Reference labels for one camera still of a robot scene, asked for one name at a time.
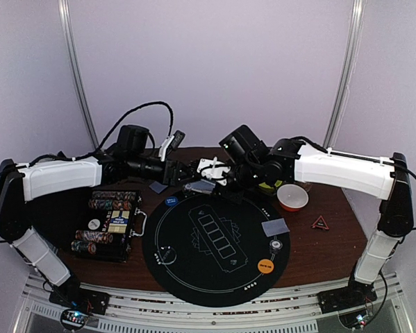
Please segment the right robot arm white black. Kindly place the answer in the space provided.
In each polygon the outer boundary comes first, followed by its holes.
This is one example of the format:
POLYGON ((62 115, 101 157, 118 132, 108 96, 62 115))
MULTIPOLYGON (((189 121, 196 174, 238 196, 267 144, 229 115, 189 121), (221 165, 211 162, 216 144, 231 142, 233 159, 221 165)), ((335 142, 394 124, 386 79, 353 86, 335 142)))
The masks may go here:
POLYGON ((242 125, 219 143, 226 163, 214 161, 209 175, 228 191, 242 191, 276 181, 317 183, 351 189, 380 200, 379 220, 342 290, 342 301, 356 306, 389 260, 399 242, 414 227, 410 178, 401 153, 370 157, 324 148, 306 137, 283 138, 273 147, 242 125))

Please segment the single grey card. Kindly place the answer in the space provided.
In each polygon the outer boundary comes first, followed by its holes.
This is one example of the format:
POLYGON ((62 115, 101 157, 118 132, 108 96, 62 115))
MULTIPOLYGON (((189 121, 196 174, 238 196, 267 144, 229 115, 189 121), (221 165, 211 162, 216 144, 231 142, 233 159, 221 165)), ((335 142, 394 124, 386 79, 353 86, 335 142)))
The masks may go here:
POLYGON ((157 181, 154 181, 154 182, 152 182, 152 183, 149 185, 149 188, 150 188, 153 192, 155 192, 155 193, 157 193, 157 194, 161 194, 162 192, 164 192, 164 190, 166 190, 166 189, 168 188, 168 186, 167 186, 167 185, 164 185, 164 184, 161 184, 161 183, 159 183, 159 182, 157 182, 157 181))

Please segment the clear acrylic dealer puck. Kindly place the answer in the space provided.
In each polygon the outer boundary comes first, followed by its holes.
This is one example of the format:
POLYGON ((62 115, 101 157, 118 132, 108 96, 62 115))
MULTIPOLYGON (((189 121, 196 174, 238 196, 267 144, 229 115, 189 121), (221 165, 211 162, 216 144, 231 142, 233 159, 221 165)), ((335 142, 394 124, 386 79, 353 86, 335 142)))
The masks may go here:
POLYGON ((164 266, 172 265, 177 259, 176 250, 172 246, 161 246, 158 249, 158 263, 164 266))

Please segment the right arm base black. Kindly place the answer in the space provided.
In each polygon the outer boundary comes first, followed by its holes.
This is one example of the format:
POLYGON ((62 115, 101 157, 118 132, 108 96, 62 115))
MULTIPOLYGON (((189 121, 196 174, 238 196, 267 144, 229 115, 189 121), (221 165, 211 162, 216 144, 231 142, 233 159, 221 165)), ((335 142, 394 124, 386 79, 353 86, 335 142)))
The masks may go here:
POLYGON ((354 272, 351 273, 345 287, 321 291, 317 294, 318 303, 323 314, 341 311, 365 305, 377 300, 374 284, 356 281, 354 272))

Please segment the orange big blind button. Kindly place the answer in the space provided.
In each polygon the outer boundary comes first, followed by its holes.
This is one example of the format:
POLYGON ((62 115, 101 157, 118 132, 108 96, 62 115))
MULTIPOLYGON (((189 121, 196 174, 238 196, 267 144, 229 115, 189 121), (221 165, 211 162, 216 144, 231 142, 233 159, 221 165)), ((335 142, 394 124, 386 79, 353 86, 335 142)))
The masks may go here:
POLYGON ((270 274, 274 271, 274 263, 272 260, 270 259, 261 259, 258 263, 257 263, 257 268, 259 270, 260 273, 262 274, 270 274))

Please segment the blue small blind button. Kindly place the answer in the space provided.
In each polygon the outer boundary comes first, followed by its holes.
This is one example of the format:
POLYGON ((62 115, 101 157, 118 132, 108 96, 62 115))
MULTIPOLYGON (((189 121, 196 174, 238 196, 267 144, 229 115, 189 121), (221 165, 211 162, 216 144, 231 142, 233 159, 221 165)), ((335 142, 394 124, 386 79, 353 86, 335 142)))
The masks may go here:
POLYGON ((166 206, 173 207, 178 204, 178 198, 175 196, 170 196, 165 199, 166 206))

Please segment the red black triangle button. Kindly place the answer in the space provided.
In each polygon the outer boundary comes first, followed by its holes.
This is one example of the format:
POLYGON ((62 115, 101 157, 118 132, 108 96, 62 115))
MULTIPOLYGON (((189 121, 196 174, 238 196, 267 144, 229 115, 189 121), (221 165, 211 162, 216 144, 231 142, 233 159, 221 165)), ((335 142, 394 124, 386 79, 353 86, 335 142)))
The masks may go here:
POLYGON ((327 222, 325 221, 323 216, 319 216, 315 222, 311 225, 311 228, 313 229, 320 229, 320 230, 324 230, 324 231, 329 231, 330 228, 327 224, 327 222))

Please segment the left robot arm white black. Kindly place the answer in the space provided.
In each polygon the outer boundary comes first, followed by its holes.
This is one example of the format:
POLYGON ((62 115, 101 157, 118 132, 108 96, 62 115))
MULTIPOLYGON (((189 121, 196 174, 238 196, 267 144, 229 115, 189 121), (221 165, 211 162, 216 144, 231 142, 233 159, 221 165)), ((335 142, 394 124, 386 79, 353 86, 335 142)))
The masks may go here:
POLYGON ((85 302, 85 292, 47 244, 60 247, 70 237, 85 195, 127 178, 178 185, 194 175, 189 166, 167 157, 183 141, 183 132, 168 135, 157 155, 144 154, 149 135, 144 127, 125 125, 107 149, 98 147, 79 157, 46 154, 27 163, 0 163, 1 241, 16 247, 71 308, 85 302))

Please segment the grey playing card deck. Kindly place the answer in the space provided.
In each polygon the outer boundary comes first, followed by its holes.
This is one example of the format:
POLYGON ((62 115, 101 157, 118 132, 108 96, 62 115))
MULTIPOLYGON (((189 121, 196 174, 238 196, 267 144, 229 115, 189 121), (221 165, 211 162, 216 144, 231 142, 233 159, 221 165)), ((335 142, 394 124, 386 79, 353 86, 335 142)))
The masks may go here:
POLYGON ((214 191, 216 184, 207 180, 198 180, 186 184, 185 188, 200 194, 211 194, 214 191))

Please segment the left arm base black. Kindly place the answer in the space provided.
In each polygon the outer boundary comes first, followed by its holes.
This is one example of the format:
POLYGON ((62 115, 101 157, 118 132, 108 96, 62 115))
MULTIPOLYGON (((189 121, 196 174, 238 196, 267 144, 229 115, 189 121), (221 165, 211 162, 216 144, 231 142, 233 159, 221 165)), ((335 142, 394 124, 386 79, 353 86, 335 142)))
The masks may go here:
POLYGON ((81 287, 79 279, 72 275, 60 286, 48 281, 51 287, 49 301, 63 307, 79 310, 85 314, 104 315, 110 296, 108 293, 81 287))

